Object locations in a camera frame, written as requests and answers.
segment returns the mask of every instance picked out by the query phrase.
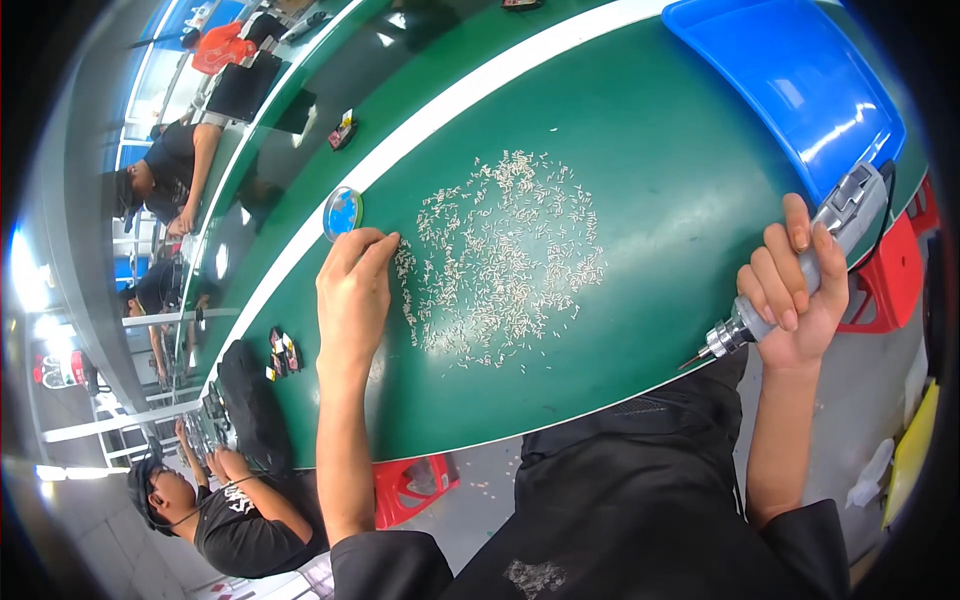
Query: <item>green workbench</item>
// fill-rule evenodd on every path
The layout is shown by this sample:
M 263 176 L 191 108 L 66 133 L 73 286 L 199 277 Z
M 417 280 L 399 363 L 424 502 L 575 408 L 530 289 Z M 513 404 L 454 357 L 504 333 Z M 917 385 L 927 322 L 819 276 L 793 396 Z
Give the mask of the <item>green workbench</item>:
M 523 26 L 542 30 L 595 4 L 551 3 L 528 13 Z M 825 10 L 861 48 L 907 123 L 908 141 L 893 202 L 897 216 L 925 173 L 916 127 L 903 91 L 862 33 L 839 7 Z M 233 278 L 225 304 L 242 307 L 272 260 L 336 183 L 436 95 L 432 80 L 423 74 L 452 83 L 475 68 L 478 60 L 482 63 L 487 55 L 516 43 L 511 36 L 530 35 L 512 29 L 517 27 L 512 19 L 513 15 L 490 8 L 465 20 L 356 107 L 364 124 L 356 139 L 336 155 L 321 147 L 290 183 L 263 235 L 237 267 L 243 275 Z M 488 41 L 491 36 L 496 39 Z M 469 52 L 464 47 L 468 42 L 483 46 L 482 51 Z M 461 64 L 455 64 L 458 58 L 451 55 L 458 51 L 469 60 L 461 56 Z M 560 170 L 560 162 L 573 170 L 575 179 L 563 183 L 564 192 L 590 194 L 588 210 L 595 212 L 596 220 L 590 250 L 603 248 L 596 256 L 604 263 L 602 283 L 579 286 L 571 296 L 579 306 L 576 319 L 568 318 L 570 312 L 551 313 L 544 335 L 516 340 L 506 349 L 517 354 L 503 360 L 501 367 L 470 362 L 465 368 L 460 363 L 466 361 L 456 351 L 431 353 L 422 343 L 411 345 L 411 327 L 393 273 L 394 300 L 366 398 L 376 460 L 442 452 L 529 432 L 676 377 L 677 366 L 702 343 L 707 328 L 729 314 L 735 272 L 761 243 L 763 228 L 781 219 L 780 197 L 791 191 L 805 195 L 780 146 L 739 94 L 655 17 L 588 41 L 528 71 L 427 137 L 364 193 L 363 225 L 399 231 L 412 242 L 413 256 L 422 265 L 428 254 L 437 252 L 426 248 L 418 235 L 424 199 L 441 188 L 461 186 L 458 194 L 470 192 L 467 180 L 479 183 L 471 174 L 483 164 L 495 166 L 505 150 L 533 155 L 535 162 L 554 160 L 553 165 L 536 168 L 534 180 L 547 186 L 557 184 L 556 175 L 552 181 L 546 179 Z M 544 153 L 548 157 L 540 158 Z M 469 205 L 473 198 L 463 202 L 459 214 L 466 219 L 474 210 Z M 482 207 L 492 208 L 491 219 L 496 218 L 493 203 L 476 206 Z M 476 218 L 479 231 L 481 220 Z M 520 246 L 529 252 L 542 250 L 542 240 L 534 239 L 539 224 L 532 223 L 518 235 Z M 586 232 L 586 224 L 576 227 L 581 235 Z M 852 258 L 870 245 L 865 240 Z M 307 251 L 244 335 L 264 364 L 271 326 L 282 326 L 300 344 L 306 369 L 274 384 L 300 467 L 314 465 L 319 390 L 313 362 L 320 345 L 314 278 L 329 247 L 321 237 Z M 416 284 L 408 288 L 416 307 L 425 294 Z M 471 290 L 461 292 L 460 306 L 476 300 L 470 297 Z M 431 319 L 439 322 L 442 313 L 435 312 Z M 231 320 L 222 320 L 210 328 L 200 361 L 205 368 L 231 326 Z M 496 361 L 493 351 L 503 351 L 499 342 L 474 348 L 471 355 L 476 358 L 479 349 L 481 357 L 489 352 Z

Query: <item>red plastic stool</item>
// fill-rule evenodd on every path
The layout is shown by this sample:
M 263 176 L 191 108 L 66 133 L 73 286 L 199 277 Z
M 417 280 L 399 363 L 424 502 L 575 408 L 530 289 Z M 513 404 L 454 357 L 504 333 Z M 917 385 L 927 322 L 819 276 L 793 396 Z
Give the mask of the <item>red plastic stool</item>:
M 889 333 L 907 324 L 924 287 L 924 262 L 917 236 L 906 213 L 880 241 L 874 257 L 860 270 L 857 287 L 867 296 L 849 323 L 840 323 L 841 333 Z M 876 316 L 868 323 L 860 319 L 873 300 Z
M 921 201 L 920 194 L 924 194 L 924 202 Z M 933 185 L 930 183 L 930 175 L 925 175 L 920 189 L 913 195 L 910 201 L 915 212 L 910 217 L 910 225 L 917 237 L 920 237 L 927 231 L 940 226 L 940 211 L 933 198 Z
M 436 484 L 436 491 L 432 494 L 414 492 L 410 489 L 414 480 L 407 471 L 420 461 L 426 461 L 430 466 L 430 473 L 433 475 Z M 447 490 L 459 485 L 459 479 L 450 481 L 445 454 L 434 454 L 423 458 L 404 459 L 373 465 L 376 528 L 388 529 L 413 518 L 420 511 L 433 504 L 437 498 L 444 495 Z M 420 502 L 415 506 L 407 506 L 401 501 L 402 496 Z

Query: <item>finger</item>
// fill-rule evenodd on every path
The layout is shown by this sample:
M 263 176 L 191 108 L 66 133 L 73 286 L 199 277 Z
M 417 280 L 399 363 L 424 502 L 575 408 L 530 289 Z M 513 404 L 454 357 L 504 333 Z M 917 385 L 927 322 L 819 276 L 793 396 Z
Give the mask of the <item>finger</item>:
M 800 268 L 800 259 L 787 239 L 786 228 L 780 223 L 768 226 L 763 231 L 763 243 L 774 257 L 777 272 L 793 299 L 797 313 L 802 315 L 806 312 L 810 298 L 806 292 L 806 278 Z
M 813 248 L 820 261 L 820 296 L 837 318 L 847 310 L 850 289 L 847 287 L 847 257 L 836 243 L 827 226 L 818 223 L 813 228 Z
M 810 212 L 806 202 L 799 194 L 787 194 L 783 197 L 783 214 L 793 249 L 803 252 L 810 245 Z
M 341 276 L 353 270 L 357 259 L 370 244 L 384 238 L 383 232 L 375 228 L 360 228 L 348 231 L 337 237 L 330 254 L 327 255 L 321 273 L 326 270 Z
M 750 300 L 750 304 L 754 306 L 761 319 L 771 325 L 777 324 L 774 311 L 770 309 L 767 297 L 763 293 L 763 286 L 760 285 L 760 280 L 756 278 L 750 265 L 743 265 L 736 273 L 736 290 Z
M 396 245 L 400 243 L 400 234 L 391 233 L 379 242 L 370 245 L 367 251 L 357 262 L 353 272 L 360 277 L 377 277 L 381 271 L 386 272 L 387 263 L 390 257 L 394 255 Z
M 787 331 L 797 329 L 797 309 L 786 285 L 780 279 L 777 264 L 766 247 L 757 248 L 750 256 L 750 268 L 763 287 L 763 295 L 770 303 L 770 309 L 777 317 L 777 323 Z

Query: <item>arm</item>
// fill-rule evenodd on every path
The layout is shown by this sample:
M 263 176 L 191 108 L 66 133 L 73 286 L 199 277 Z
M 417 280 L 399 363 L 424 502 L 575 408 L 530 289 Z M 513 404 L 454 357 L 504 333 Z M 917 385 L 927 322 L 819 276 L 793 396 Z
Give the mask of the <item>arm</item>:
M 154 349 L 154 360 L 156 360 L 156 370 L 160 374 L 160 379 L 167 378 L 167 368 L 163 363 L 163 343 L 160 340 L 160 329 L 153 325 L 147 327 L 150 331 L 150 347 Z
M 758 527 L 802 506 L 820 365 L 763 369 L 747 463 L 747 508 Z
M 206 176 L 210 173 L 210 164 L 220 143 L 220 133 L 219 127 L 209 123 L 201 123 L 193 131 L 193 179 L 183 212 L 170 224 L 169 229 L 174 235 L 186 235 L 193 231 L 200 198 L 204 196 Z
M 215 456 L 230 481 L 238 482 L 234 485 L 247 495 L 250 502 L 265 519 L 280 521 L 290 531 L 294 532 L 303 543 L 307 543 L 313 538 L 313 529 L 310 527 L 310 523 L 300 516 L 300 513 L 290 504 L 289 500 L 263 483 L 259 477 L 251 477 L 247 459 L 242 454 L 220 446 L 217 448 Z
M 399 239 L 372 228 L 341 235 L 317 276 L 317 495 L 331 547 L 374 529 L 363 396 L 390 306 L 387 264 Z
M 220 133 L 220 128 L 210 123 L 201 123 L 193 131 L 193 180 L 190 182 L 190 196 L 186 205 L 193 205 L 194 209 L 200 205 L 200 198 L 204 195 L 206 176 L 210 173 L 210 164 L 217 153 Z
M 180 445 L 183 446 L 183 453 L 186 454 L 186 460 L 190 463 L 190 470 L 193 471 L 193 478 L 197 481 L 197 485 L 209 489 L 210 480 L 206 478 L 206 471 L 200 466 L 197 455 L 186 440 L 186 431 L 183 429 L 182 419 L 177 419 L 177 424 L 174 425 L 174 431 L 177 432 L 177 439 L 180 440 Z
M 330 546 L 373 531 L 373 471 L 367 448 L 363 395 L 366 369 L 337 372 L 317 361 L 321 384 L 317 427 L 317 496 Z
M 757 312 L 779 325 L 757 345 L 763 381 L 747 462 L 747 513 L 757 528 L 801 507 L 821 361 L 849 299 L 847 260 L 827 228 L 811 230 L 796 194 L 783 198 L 783 209 L 786 227 L 764 231 L 764 246 L 736 282 Z M 809 296 L 798 254 L 811 239 L 822 276 Z

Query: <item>worker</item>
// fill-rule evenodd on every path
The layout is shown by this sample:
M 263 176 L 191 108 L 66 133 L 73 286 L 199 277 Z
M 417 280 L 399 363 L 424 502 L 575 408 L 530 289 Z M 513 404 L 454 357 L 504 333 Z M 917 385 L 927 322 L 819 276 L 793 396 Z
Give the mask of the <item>worker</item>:
M 298 509 L 295 493 L 254 476 L 239 452 L 220 446 L 206 455 L 221 486 L 211 492 L 181 420 L 175 431 L 197 489 L 166 467 L 160 452 L 134 464 L 127 490 L 148 528 L 189 541 L 210 566 L 245 579 L 293 571 L 328 549 L 319 511 Z
M 193 231 L 220 135 L 210 123 L 174 127 L 134 164 L 104 173 L 106 202 L 113 205 L 114 217 L 126 220 L 125 230 L 146 206 L 171 235 Z
M 120 317 L 143 317 L 146 315 L 159 315 L 162 313 L 177 310 L 182 302 L 180 298 L 180 283 L 182 281 L 182 268 L 176 264 L 172 258 L 158 260 L 147 270 L 137 282 L 136 285 L 127 286 L 117 292 L 120 299 Z M 197 300 L 196 308 L 206 310 L 210 301 L 208 292 L 213 291 L 213 286 L 205 277 L 200 279 L 198 288 L 203 291 Z M 190 321 L 186 326 L 186 340 L 184 352 L 187 356 L 193 350 L 196 343 L 196 326 L 194 321 Z M 163 354 L 163 342 L 160 338 L 160 328 L 157 325 L 149 325 L 150 347 L 154 351 L 154 362 L 156 362 L 156 373 L 161 381 L 167 379 L 167 364 Z M 190 367 L 186 367 L 186 374 L 189 374 Z
M 823 224 L 811 229 L 800 196 L 783 207 L 786 227 L 764 231 L 736 279 L 780 326 L 756 346 L 763 381 L 745 514 L 732 459 L 743 350 L 634 407 L 524 436 L 516 511 L 455 579 L 429 535 L 374 531 L 364 390 L 399 236 L 360 228 L 339 237 L 317 277 L 317 479 L 338 600 L 846 597 L 836 505 L 803 506 L 802 497 L 822 357 L 847 307 L 847 262 Z M 811 244 L 822 270 L 812 296 L 798 260 Z
M 207 75 L 216 75 L 231 62 L 239 64 L 241 60 L 256 54 L 267 36 L 279 40 L 287 33 L 287 28 L 276 17 L 266 13 L 260 13 L 251 22 L 246 37 L 240 37 L 243 26 L 243 22 L 233 21 L 214 27 L 205 34 L 199 29 L 191 29 L 183 36 L 180 46 L 197 53 L 190 62 L 193 68 Z

